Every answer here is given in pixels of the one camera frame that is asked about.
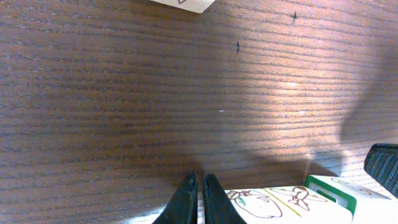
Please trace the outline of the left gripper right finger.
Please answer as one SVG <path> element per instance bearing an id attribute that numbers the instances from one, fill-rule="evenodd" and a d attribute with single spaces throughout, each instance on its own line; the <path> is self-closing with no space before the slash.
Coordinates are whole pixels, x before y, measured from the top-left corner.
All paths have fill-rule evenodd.
<path id="1" fill-rule="evenodd" d="M 203 204 L 206 224 L 246 224 L 214 174 L 204 179 Z"/>

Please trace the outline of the red edged grape block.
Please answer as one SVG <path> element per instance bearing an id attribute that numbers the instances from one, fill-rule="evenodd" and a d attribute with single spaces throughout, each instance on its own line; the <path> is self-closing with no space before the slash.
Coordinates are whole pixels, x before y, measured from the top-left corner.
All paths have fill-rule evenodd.
<path id="1" fill-rule="evenodd" d="M 349 210 L 353 223 L 397 224 L 397 201 L 346 178 L 309 175 L 305 186 Z"/>

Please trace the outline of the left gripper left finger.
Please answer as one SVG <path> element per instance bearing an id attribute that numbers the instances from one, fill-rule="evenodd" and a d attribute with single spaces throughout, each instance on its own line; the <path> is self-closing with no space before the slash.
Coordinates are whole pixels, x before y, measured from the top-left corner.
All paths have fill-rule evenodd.
<path id="1" fill-rule="evenodd" d="M 192 171 L 182 180 L 153 224 L 197 224 L 197 215 L 198 183 L 195 172 Z"/>

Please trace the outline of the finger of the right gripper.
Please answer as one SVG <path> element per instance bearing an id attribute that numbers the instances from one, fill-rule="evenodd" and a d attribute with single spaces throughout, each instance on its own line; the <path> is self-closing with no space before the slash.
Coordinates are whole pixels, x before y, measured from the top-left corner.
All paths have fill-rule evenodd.
<path id="1" fill-rule="evenodd" d="M 365 158 L 364 170 L 397 198 L 397 144 L 373 144 Z"/>

